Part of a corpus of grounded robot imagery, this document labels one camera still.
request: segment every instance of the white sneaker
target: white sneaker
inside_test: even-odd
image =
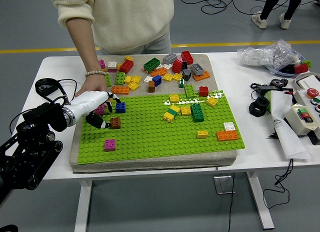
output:
[[[280,28],[283,30],[289,29],[289,25],[291,23],[291,19],[285,19],[285,13],[282,13],[279,17],[279,21],[281,23]]]
[[[256,14],[252,15],[251,20],[255,23],[259,29],[265,30],[267,28],[268,20],[267,19],[260,19],[260,14],[262,11],[258,11]]]

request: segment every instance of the person's hand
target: person's hand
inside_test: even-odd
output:
[[[108,91],[107,81],[103,74],[91,74],[85,78],[81,89],[76,92],[75,97],[78,97],[85,91]]]

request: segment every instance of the person's arm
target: person's arm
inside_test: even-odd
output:
[[[65,25],[86,71],[101,71],[90,21],[84,18],[70,18],[66,21]],[[85,91],[107,90],[107,82],[104,75],[92,74],[86,77],[85,82],[76,95],[82,94]]]

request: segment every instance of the beaded bracelet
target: beaded bracelet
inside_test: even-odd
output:
[[[89,71],[87,73],[85,73],[85,77],[90,76],[90,75],[106,75],[107,72],[103,72],[103,71]]]

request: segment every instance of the light jeans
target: light jeans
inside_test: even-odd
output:
[[[148,54],[170,54],[171,53],[171,41],[170,41],[170,31],[162,35],[156,40],[141,45],[137,48],[133,48],[127,51],[116,51],[109,52],[104,48],[100,47],[100,51],[104,56],[108,55],[148,55]]]

